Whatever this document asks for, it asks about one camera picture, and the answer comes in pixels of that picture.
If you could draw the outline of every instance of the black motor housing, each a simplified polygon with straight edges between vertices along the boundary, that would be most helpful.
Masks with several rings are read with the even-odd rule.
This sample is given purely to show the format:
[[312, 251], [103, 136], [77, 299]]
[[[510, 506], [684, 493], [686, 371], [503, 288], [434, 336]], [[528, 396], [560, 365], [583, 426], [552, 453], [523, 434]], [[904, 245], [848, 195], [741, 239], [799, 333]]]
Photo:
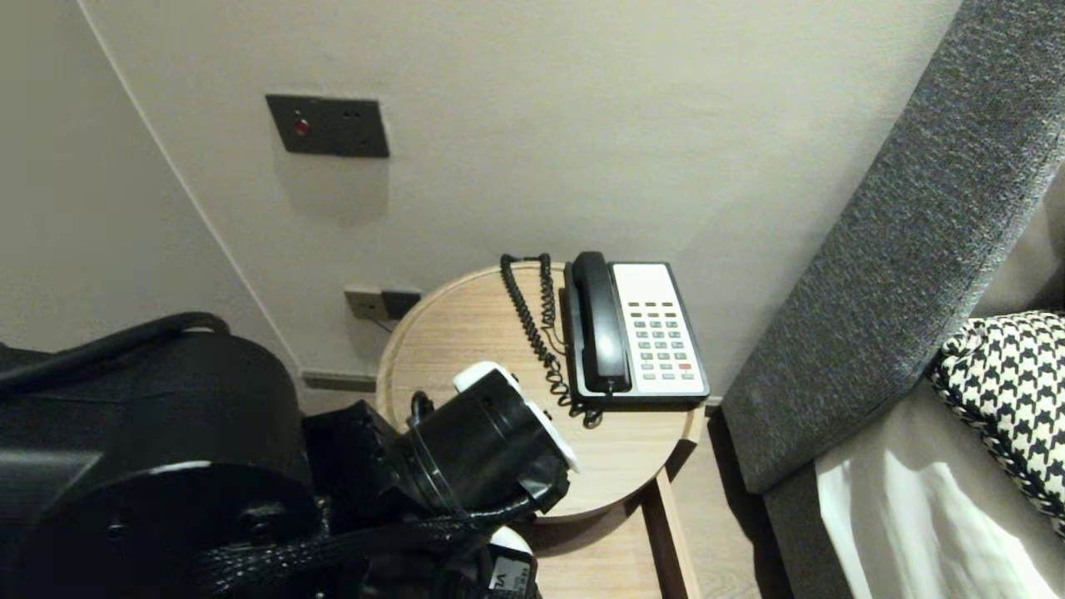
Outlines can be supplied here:
[[[0, 371], [47, 357], [0, 346]], [[190, 556], [317, 525], [284, 367], [186, 333], [0, 394], [0, 597], [184, 597]]]

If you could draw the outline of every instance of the white wall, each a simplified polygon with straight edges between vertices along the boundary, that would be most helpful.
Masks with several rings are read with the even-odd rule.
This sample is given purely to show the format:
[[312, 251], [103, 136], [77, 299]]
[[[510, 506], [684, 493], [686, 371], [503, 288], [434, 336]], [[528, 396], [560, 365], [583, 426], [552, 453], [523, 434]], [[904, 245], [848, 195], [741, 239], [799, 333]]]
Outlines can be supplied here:
[[203, 309], [291, 358], [73, 2], [0, 3], [0, 342], [60, 350]]
[[[716, 392], [957, 4], [83, 0], [301, 366], [376, 371], [346, 284], [596, 248], [673, 262]], [[392, 159], [285, 153], [266, 93], [379, 98]]]

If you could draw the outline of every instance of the telephone handset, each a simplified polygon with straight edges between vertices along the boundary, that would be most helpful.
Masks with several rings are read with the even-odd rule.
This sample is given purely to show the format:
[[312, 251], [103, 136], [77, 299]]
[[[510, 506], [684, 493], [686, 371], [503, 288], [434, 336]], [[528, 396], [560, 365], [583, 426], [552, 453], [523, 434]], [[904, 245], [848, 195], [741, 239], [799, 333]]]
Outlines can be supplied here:
[[567, 366], [574, 401], [592, 407], [694, 404], [709, 394], [673, 272], [662, 262], [566, 265]]

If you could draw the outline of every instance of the round side table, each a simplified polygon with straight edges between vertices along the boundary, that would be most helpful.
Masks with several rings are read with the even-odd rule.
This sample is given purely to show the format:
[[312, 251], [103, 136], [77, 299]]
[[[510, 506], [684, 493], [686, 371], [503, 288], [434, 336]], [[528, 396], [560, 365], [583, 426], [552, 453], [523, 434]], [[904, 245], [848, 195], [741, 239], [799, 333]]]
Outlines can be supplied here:
[[[562, 264], [553, 264], [556, 285]], [[514, 277], [540, 323], [539, 264], [515, 263]], [[561, 330], [561, 322], [556, 327]], [[559, 355], [563, 363], [566, 357]], [[543, 518], [573, 519], [624, 500], [654, 479], [681, 439], [697, 440], [702, 408], [689, 411], [606, 411], [596, 428], [585, 428], [559, 406], [507, 295], [498, 266], [453, 280], [422, 300], [389, 340], [377, 374], [375, 407], [400, 432], [410, 398], [423, 390], [440, 405], [455, 395], [452, 377], [468, 366], [492, 360], [513, 373], [573, 446], [581, 473], [570, 472], [570, 491]]]

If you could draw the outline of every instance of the coiled phone cord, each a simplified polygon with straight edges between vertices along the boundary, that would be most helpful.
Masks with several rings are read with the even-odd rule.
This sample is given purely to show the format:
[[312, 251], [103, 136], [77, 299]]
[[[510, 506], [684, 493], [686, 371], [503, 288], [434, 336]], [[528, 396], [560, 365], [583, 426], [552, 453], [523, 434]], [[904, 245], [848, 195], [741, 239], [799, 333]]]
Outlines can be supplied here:
[[570, 394], [570, 386], [566, 384], [566, 376], [562, 375], [562, 363], [558, 360], [558, 356], [553, 354], [547, 344], [543, 342], [543, 337], [540, 336], [540, 330], [537, 329], [536, 320], [529, 311], [525, 296], [522, 294], [522, 290], [519, 289], [518, 281], [514, 279], [514, 271], [511, 264], [514, 262], [535, 261], [540, 262], [540, 302], [542, 304], [540, 329], [545, 334], [554, 331], [555, 319], [558, 312], [555, 309], [555, 282], [551, 276], [550, 255], [544, 253], [531, 258], [515, 258], [509, 254], [504, 254], [499, 257], [499, 272], [503, 274], [503, 285], [507, 288], [507, 294], [510, 295], [510, 301], [514, 304], [514, 309], [518, 310], [518, 318], [522, 321], [522, 328], [525, 329], [525, 337], [529, 340], [532, 352], [536, 353], [537, 358], [543, 367], [547, 369], [547, 374], [544, 378], [551, 385], [551, 394], [558, 398], [558, 405], [570, 407], [571, 417], [583, 414], [586, 428], [594, 428], [603, 422], [603, 410], [575, 400]]

